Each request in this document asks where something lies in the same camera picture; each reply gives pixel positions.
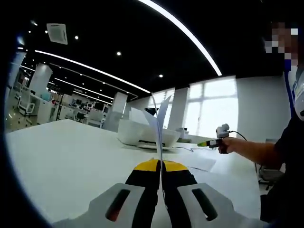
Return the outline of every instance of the black shirt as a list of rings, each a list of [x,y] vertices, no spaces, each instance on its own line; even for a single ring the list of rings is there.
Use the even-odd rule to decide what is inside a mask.
[[[271,204],[274,220],[287,222],[302,219],[304,185],[304,122],[295,110],[281,138],[275,144],[286,171],[283,177],[269,191],[267,198]]]

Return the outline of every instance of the hand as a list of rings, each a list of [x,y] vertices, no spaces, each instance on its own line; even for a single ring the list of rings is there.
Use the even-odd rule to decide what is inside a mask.
[[[218,147],[219,153],[222,153],[224,149],[227,150],[227,153],[235,152],[240,147],[240,144],[244,142],[242,139],[227,137],[223,138],[224,145]]]

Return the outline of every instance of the cable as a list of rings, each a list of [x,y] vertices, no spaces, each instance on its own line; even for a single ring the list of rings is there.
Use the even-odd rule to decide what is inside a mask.
[[[237,131],[229,131],[229,133],[231,133],[231,132],[235,132],[235,133],[239,134],[240,136],[243,137],[243,139],[245,139],[245,140],[247,141],[247,139],[246,139],[241,133],[239,133],[239,132],[237,132]]]
[[[194,150],[210,150],[210,149],[206,149],[206,148],[185,148],[185,147],[173,147],[173,149],[178,149],[178,148],[182,148],[182,149],[185,149],[187,151],[191,151],[191,152],[194,152]]]

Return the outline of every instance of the led strip light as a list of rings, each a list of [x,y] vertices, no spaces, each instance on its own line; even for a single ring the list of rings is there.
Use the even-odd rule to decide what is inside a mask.
[[[95,99],[95,100],[97,100],[97,101],[101,101],[101,102],[104,102],[104,103],[106,103],[106,104],[112,105],[112,104],[111,104],[111,103],[109,103],[109,102],[106,102],[106,101],[103,101],[103,100],[97,99],[97,98],[95,98],[95,97],[92,97],[92,96],[88,96],[88,95],[85,95],[85,94],[79,93],[79,92],[77,92],[77,91],[75,91],[75,90],[73,91],[73,93],[77,93],[77,94],[80,94],[80,95],[83,95],[83,96],[87,96],[87,97],[90,97],[90,98]]]
[[[35,70],[33,70],[33,69],[31,69],[31,68],[28,68],[28,67],[26,67],[26,66],[23,66],[23,65],[20,65],[21,67],[23,67],[23,68],[26,68],[26,69],[29,69],[29,70],[32,70],[32,71],[35,71]]]
[[[114,100],[114,98],[111,98],[111,97],[109,97],[109,96],[106,96],[106,95],[103,95],[103,94],[100,94],[100,93],[94,92],[94,91],[92,91],[92,90],[89,90],[89,89],[86,89],[86,88],[83,88],[83,87],[80,87],[80,86],[74,85],[74,84],[72,84],[72,83],[66,82],[66,81],[61,80],[61,79],[59,79],[59,78],[56,78],[56,77],[55,77],[55,79],[56,79],[56,80],[58,80],[58,81],[60,81],[60,82],[67,83],[67,84],[69,84],[69,85],[72,85],[72,86],[75,86],[75,87],[78,87],[78,88],[84,89],[84,90],[86,90],[86,91],[89,91],[89,92],[92,92],[92,93],[98,94],[98,95],[100,95],[100,96],[104,96],[104,97],[107,97],[107,98],[109,98],[109,99]]]
[[[204,48],[204,46],[199,42],[199,40],[189,31],[189,29],[186,28],[179,20],[176,19],[172,14],[170,14],[167,10],[162,8],[161,6],[157,5],[156,3],[150,1],[150,0],[138,0],[147,6],[150,6],[152,9],[156,10],[160,14],[162,14],[164,17],[166,17],[168,20],[170,20],[174,25],[176,25],[183,33],[186,34],[187,37],[190,38],[190,40],[198,47],[198,49],[203,53],[205,58],[209,61],[215,72],[218,74],[218,76],[221,76],[222,73],[219,70],[218,66],[212,59],[211,55],[208,53],[208,51]]]
[[[134,85],[134,84],[132,84],[132,83],[130,83],[130,82],[127,82],[127,81],[125,81],[125,80],[123,80],[123,79],[121,79],[121,78],[118,78],[118,77],[116,77],[116,76],[114,76],[114,75],[111,75],[111,74],[108,74],[108,73],[106,73],[106,72],[104,72],[104,71],[101,71],[101,70],[98,70],[98,69],[96,69],[96,68],[93,68],[93,67],[91,67],[91,66],[88,66],[88,65],[85,65],[85,64],[82,64],[82,63],[73,61],[73,60],[68,59],[68,58],[64,58],[64,57],[61,57],[61,56],[57,56],[57,55],[54,55],[54,54],[51,54],[51,53],[48,53],[48,52],[38,51],[38,50],[35,50],[35,52],[41,53],[41,54],[45,54],[45,55],[48,55],[48,56],[53,56],[53,57],[60,58],[60,59],[63,59],[63,60],[65,60],[65,61],[68,61],[68,62],[71,62],[71,63],[78,64],[78,65],[80,65],[80,66],[82,66],[82,67],[86,67],[86,68],[91,69],[91,70],[94,70],[94,71],[96,71],[96,72],[98,72],[98,73],[101,73],[101,74],[107,75],[107,76],[109,76],[109,77],[111,77],[111,78],[114,78],[114,79],[116,79],[116,80],[118,80],[118,81],[124,82],[124,83],[126,83],[126,84],[128,84],[128,85],[130,85],[130,86],[133,86],[133,87],[135,87],[135,88],[137,88],[137,89],[140,89],[140,90],[142,90],[142,91],[144,91],[144,92],[146,92],[146,93],[150,93],[150,91],[148,91],[148,90],[146,90],[146,89],[143,89],[143,88],[141,88],[141,87],[139,87],[139,86],[137,86],[137,85]]]
[[[111,86],[111,87],[113,87],[113,88],[115,88],[115,89],[118,89],[118,90],[121,90],[121,91],[123,91],[123,92],[125,92],[125,93],[127,93],[127,94],[131,94],[131,95],[135,96],[133,99],[138,98],[138,95],[136,95],[136,94],[133,94],[133,93],[128,92],[128,91],[126,91],[126,90],[124,90],[124,89],[118,88],[118,87],[116,87],[116,86],[114,86],[114,85],[111,85],[111,84],[109,84],[109,83],[100,81],[100,80],[98,80],[98,79],[96,79],[96,78],[93,78],[93,77],[90,77],[90,76],[88,76],[88,75],[81,74],[81,73],[79,73],[79,72],[77,72],[77,71],[74,71],[74,70],[72,70],[72,69],[66,68],[66,67],[64,67],[64,66],[56,65],[56,64],[54,64],[54,63],[50,63],[50,65],[56,66],[56,67],[61,67],[62,69],[65,69],[65,70],[74,72],[74,73],[79,74],[79,75],[81,75],[81,76],[85,76],[85,77],[88,77],[88,78],[90,78],[90,79],[92,79],[92,80],[95,80],[95,81],[97,81],[97,82],[100,82],[100,83],[102,83],[103,85]]]

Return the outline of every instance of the floor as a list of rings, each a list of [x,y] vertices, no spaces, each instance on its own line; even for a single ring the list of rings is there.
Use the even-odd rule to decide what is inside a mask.
[[[7,115],[5,117],[5,133],[37,125],[37,116],[24,117],[17,108],[17,99],[14,93],[8,98]]]

